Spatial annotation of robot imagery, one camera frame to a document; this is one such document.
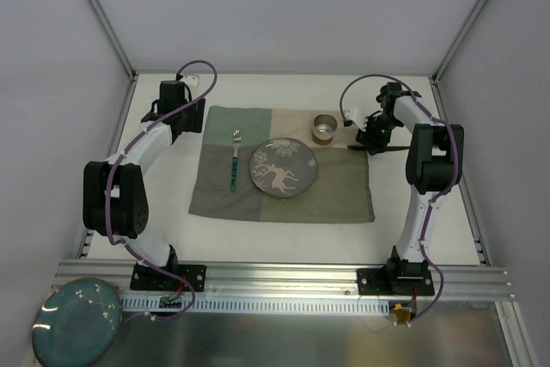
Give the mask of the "black table knife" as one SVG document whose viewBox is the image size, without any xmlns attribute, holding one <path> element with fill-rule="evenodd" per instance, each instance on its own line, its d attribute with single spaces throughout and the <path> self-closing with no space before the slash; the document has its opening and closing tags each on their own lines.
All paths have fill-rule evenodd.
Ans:
<svg viewBox="0 0 550 367">
<path fill-rule="evenodd" d="M 376 147 L 367 147 L 367 146 L 359 146 L 359 145 L 348 145 L 347 149 L 353 150 L 353 151 L 367 152 L 373 156 L 373 155 L 382 154 L 382 153 L 409 150 L 409 147 L 408 146 L 388 146 L 384 148 L 376 148 Z"/>
</svg>

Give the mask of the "metal cup with cork base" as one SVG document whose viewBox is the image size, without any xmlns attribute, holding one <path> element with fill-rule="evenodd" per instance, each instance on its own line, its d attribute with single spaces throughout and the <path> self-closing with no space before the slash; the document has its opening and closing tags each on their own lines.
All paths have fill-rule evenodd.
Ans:
<svg viewBox="0 0 550 367">
<path fill-rule="evenodd" d="M 314 117 L 312 123 L 312 139 L 319 145 L 329 145 L 333 141 L 333 137 L 337 129 L 337 120 L 331 114 L 318 114 Z"/>
</svg>

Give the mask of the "green handled fork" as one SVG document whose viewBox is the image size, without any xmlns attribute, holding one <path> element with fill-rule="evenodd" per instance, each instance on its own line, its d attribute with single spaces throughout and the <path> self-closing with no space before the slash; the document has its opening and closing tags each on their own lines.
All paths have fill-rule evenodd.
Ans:
<svg viewBox="0 0 550 367">
<path fill-rule="evenodd" d="M 233 156 L 231 165 L 231 178 L 230 178 L 230 191 L 236 190 L 238 162 L 239 162 L 239 149 L 241 148 L 241 132 L 234 130 L 233 132 Z"/>
</svg>

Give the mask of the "grey reindeer plate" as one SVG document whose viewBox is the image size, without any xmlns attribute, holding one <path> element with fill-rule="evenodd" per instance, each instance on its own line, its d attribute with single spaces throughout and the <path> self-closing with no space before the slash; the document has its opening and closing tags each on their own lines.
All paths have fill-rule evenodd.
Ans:
<svg viewBox="0 0 550 367">
<path fill-rule="evenodd" d="M 252 182 L 275 198 L 294 198 L 309 190 L 317 169 L 314 152 L 294 138 L 265 141 L 255 149 L 249 162 Z"/>
</svg>

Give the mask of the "green beige cloth placemat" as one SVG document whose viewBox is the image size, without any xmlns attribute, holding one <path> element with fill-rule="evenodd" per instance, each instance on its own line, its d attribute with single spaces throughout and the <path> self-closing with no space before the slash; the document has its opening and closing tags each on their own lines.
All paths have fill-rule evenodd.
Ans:
<svg viewBox="0 0 550 367">
<path fill-rule="evenodd" d="M 372 223 L 368 156 L 357 128 L 313 139 L 315 110 L 209 109 L 189 213 L 264 223 Z"/>
</svg>

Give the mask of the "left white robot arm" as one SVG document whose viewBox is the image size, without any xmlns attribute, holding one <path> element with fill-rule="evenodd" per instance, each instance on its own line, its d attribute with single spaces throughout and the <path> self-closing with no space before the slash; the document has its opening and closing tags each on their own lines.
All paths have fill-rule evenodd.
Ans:
<svg viewBox="0 0 550 367">
<path fill-rule="evenodd" d="M 83 170 L 85 228 L 126 248 L 140 266 L 150 268 L 150 280 L 162 290 L 177 285 L 180 270 L 174 248 L 148 229 L 144 176 L 182 133 L 202 132 L 205 98 L 193 96 L 198 87 L 195 75 L 162 81 L 158 98 L 130 142 L 104 161 L 88 162 Z"/>
</svg>

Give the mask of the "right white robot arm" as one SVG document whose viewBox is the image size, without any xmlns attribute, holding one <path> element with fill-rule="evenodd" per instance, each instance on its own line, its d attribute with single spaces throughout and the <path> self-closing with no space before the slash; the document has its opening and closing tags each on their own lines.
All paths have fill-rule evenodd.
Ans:
<svg viewBox="0 0 550 367">
<path fill-rule="evenodd" d="M 405 127 L 411 133 L 405 166 L 411 195 L 403 230 L 386 263 L 357 270 L 358 292 L 432 297 L 436 266 L 429 246 L 437 214 L 461 180 L 464 130 L 432 114 L 420 94 L 397 79 L 381 87 L 376 100 L 381 107 L 372 114 L 358 107 L 340 112 L 346 125 L 357 126 L 356 140 L 372 156 L 390 150 L 394 129 Z"/>
</svg>

